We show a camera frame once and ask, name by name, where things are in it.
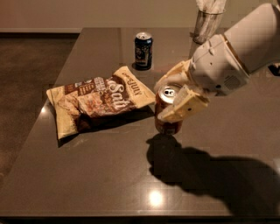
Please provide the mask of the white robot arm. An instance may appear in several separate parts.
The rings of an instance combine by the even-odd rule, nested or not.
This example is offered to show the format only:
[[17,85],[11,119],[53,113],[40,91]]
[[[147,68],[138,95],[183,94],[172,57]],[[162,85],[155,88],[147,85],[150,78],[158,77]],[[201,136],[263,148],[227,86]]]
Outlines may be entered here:
[[156,84],[179,85],[174,102],[157,118],[175,123],[206,108],[209,98],[229,95],[263,67],[280,61],[280,8],[265,3],[222,34],[199,46]]

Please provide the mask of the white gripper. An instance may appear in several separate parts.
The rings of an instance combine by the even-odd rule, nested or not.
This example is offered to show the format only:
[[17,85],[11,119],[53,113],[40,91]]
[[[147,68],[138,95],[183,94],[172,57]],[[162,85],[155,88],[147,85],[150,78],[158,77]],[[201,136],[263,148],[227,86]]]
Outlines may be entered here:
[[224,35],[214,35],[195,50],[191,60],[180,61],[155,84],[155,92],[165,84],[183,86],[173,103],[157,115],[160,121],[183,121],[208,106],[207,97],[187,86],[193,84],[190,75],[196,84],[217,95],[229,95],[249,82],[249,74],[235,56],[228,40]]

